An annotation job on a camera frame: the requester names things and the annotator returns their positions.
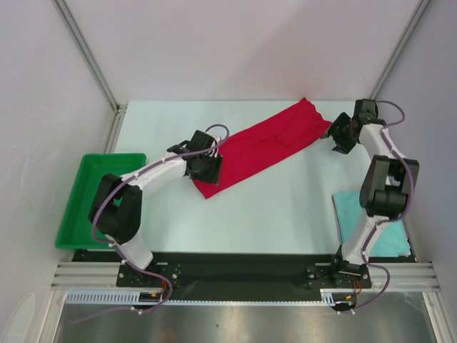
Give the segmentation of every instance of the folded red cloth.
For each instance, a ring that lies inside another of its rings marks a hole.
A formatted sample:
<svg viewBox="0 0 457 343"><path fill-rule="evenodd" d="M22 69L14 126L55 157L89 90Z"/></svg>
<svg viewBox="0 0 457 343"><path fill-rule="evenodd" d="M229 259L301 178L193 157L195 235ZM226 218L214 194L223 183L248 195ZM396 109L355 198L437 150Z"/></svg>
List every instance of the folded red cloth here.
<svg viewBox="0 0 457 343"><path fill-rule="evenodd" d="M219 184L200 181L194 184L208 199L306 148L322 137L330 125L331 122L323 120L316 107L303 98L228 138L219 148L219 154L224 157Z"/></svg>

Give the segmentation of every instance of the green basket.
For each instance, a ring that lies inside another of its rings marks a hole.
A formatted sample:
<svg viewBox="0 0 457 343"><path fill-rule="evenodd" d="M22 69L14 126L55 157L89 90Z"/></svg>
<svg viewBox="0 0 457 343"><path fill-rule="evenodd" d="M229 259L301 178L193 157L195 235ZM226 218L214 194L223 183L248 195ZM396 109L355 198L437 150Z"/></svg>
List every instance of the green basket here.
<svg viewBox="0 0 457 343"><path fill-rule="evenodd" d="M101 178L109 173L122 175L146 165L145 154L88 154L81 160L78 175L56 240L60 249L108 249L91 236L89 211ZM105 238L97 232L97 237Z"/></svg>

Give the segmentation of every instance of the cable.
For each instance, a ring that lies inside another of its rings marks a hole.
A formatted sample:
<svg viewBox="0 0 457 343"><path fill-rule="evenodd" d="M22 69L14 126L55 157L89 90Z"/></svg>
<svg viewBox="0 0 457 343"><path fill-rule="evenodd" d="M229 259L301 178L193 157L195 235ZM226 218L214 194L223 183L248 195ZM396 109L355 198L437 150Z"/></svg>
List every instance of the cable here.
<svg viewBox="0 0 457 343"><path fill-rule="evenodd" d="M151 164L150 166L147 166L145 169L142 169L141 171L138 172L138 174L135 174L135 175L132 175L131 177L123 180L120 185L118 185L115 189L113 189L113 191L107 196L107 198L101 203L101 206L99 207L99 209L97 210L97 212L95 213L95 216L94 216L94 220L92 221L92 227L91 227L91 235L92 235L92 238L97 241L97 242L101 242L101 243L109 243L109 244L113 244L114 245L114 249L116 250L116 252L119 254L119 256L124 260L126 261L126 264L129 265L132 269L135 269L136 271L142 273L142 274L146 274L146 275L149 275L149 276L152 276L152 277L157 277L159 278L160 280L162 280L163 282L165 282L168 286L169 286L169 292L167 293L167 295L157 304L155 304L153 307L149 308L149 309L140 309L139 310L139 314L141 313L148 313L148 312L152 312L154 311L156 308L160 307L163 303L167 302L172 293L173 293L173 285L171 284L170 280L168 280L166 277L164 277L163 275L160 275L160 274L156 274L156 273L153 273L153 272L149 272L147 270L143 270L141 268L138 268L136 265L132 264L130 261L128 261L126 259L126 257L122 254L122 252L119 250L119 248L116 246L116 242L113 242L111 241L110 239L100 239L100 238L97 238L96 237L96 226L97 226L97 223L100 219L100 215L101 213L105 210L106 206L111 202L111 200L116 196L116 194L124 187L126 186L129 182L132 182L133 180L135 180L136 178L140 177L141 175L144 175L145 173L149 172L150 170L156 168L157 166L163 164L163 163L166 163L166 162L169 162L169 161L173 161L174 159L180 159L182 157L188 157L188 156L195 156L195 155L199 155L199 154L206 154L207 152L210 152L210 151L213 151L215 149L219 149L219 147L224 144L226 142L226 140L229 138L230 136L230 131L229 131L229 128L223 124L213 124L211 125L210 127L208 127L205 132L208 132L209 130L211 130L212 128L214 127L221 127L223 129L226 130L226 136L224 137L224 139L222 139L219 143L216 142L216 145L213 145L207 149L202 149L202 150L198 150L198 151L190 151L190 152L185 152L183 154L177 154L177 155L173 155L173 156L170 156L170 157L167 157L166 159L164 160L158 160L156 162L154 162L153 164ZM76 321L72 321L71 323L72 324L77 324L77 323L80 323L80 322L84 322L86 320L89 320L89 319L93 319L95 317L98 317L102 314L106 314L106 313L109 313L109 312L114 312L114 311L118 311L120 309L131 309L131 307L114 307L112 309L108 309L106 311L102 311L102 312L99 312L99 313L96 313L96 314L92 314L91 316L88 316L88 317L85 317L85 318L82 318L82 319L78 319Z"/></svg>
<svg viewBox="0 0 457 343"><path fill-rule="evenodd" d="M381 129L380 131L380 134L381 134L381 138L382 140L384 141L384 143L386 143L387 147L389 148L389 150L391 151L392 155L400 161L400 163L403 165L403 168L405 169L406 171L406 174L408 175L408 180L409 180L409 184L410 184L410 195L406 201L406 206L405 206L405 209L403 210L403 212L397 217L397 218L394 218L394 219L383 219L379 222L376 222L375 225L374 225L374 228L370 231L370 233L368 234L365 242L363 243L363 246L362 246L362 249L361 249L361 255L362 255L362 260L363 260L363 263L365 263L368 267L373 267L373 268L378 268L378 269L382 269L385 273L386 273L386 276L387 276L387 279L386 279L386 283L384 284L383 288L381 289L381 291L379 291L379 293L372 299L368 300L366 303L364 304L361 304L359 306L356 307L356 309L360 309L362 307L365 307L366 305L369 305L371 304L372 302L374 302L376 299L378 299L379 297L381 297L384 292L387 290L387 287L389 285L389 283L391 282L391 273L389 273L389 271L387 270L387 268L385 268L384 266L380 266L378 264L372 264L372 263L369 263L366 259L366 256L365 256L365 251L366 251L366 248L368 246L368 244L370 243L371 239L373 238L374 234L376 233L376 230L378 229L378 225L381 225L381 224L385 224L385 223L390 223L390 222L396 222L397 220L399 219L402 219L405 217L405 215L408 213L409 209L411 208L411 202L413 201L413 195L414 195L414 180L413 180L413 173L411 172L411 169L409 168L409 165L406 163L406 161L403 159L403 157L400 156L400 154L395 151L394 149L392 149L392 144L390 143L390 141L388 140L387 136L386 136L386 133L385 131L389 128L389 127L392 127L392 126L395 126L395 125L398 125L400 123L403 123L405 121L405 118L406 118L406 115L405 115L405 111L402 110L402 108L395 104L394 102L392 101L387 101L387 100L378 100L376 101L376 103L379 103L379 104L389 104L391 106L394 106L395 108L397 108L397 110L400 111L400 114L401 114L401 119L398 120L398 121L395 121L393 123L390 123L390 124L386 124L383 126L383 128Z"/></svg>

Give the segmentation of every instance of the white wall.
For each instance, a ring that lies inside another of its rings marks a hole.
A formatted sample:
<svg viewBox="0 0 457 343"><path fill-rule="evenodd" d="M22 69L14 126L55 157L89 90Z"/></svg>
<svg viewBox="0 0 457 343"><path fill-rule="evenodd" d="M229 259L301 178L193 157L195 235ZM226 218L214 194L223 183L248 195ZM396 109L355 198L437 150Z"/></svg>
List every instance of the white wall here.
<svg viewBox="0 0 457 343"><path fill-rule="evenodd" d="M409 222L422 261L433 261L457 319L457 2L434 1L379 99L398 102L406 122L391 130L421 163ZM388 120L398 114L381 105Z"/></svg>
<svg viewBox="0 0 457 343"><path fill-rule="evenodd" d="M0 336L33 292L30 338L79 162L102 150L112 113L50 0L3 1L0 46Z"/></svg>
<svg viewBox="0 0 457 343"><path fill-rule="evenodd" d="M368 96L419 0L68 0L118 101Z"/></svg>

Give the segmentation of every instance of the folded teal towel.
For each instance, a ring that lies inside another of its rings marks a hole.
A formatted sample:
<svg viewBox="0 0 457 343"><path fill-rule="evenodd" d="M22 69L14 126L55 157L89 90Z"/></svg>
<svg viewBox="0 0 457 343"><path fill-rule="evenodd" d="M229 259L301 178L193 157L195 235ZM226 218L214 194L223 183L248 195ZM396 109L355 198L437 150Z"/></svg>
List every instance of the folded teal towel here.
<svg viewBox="0 0 457 343"><path fill-rule="evenodd" d="M358 202L359 191L333 195L336 215L343 243L356 228L362 208ZM370 252L372 257L398 257L411 254L401 220L389 224Z"/></svg>

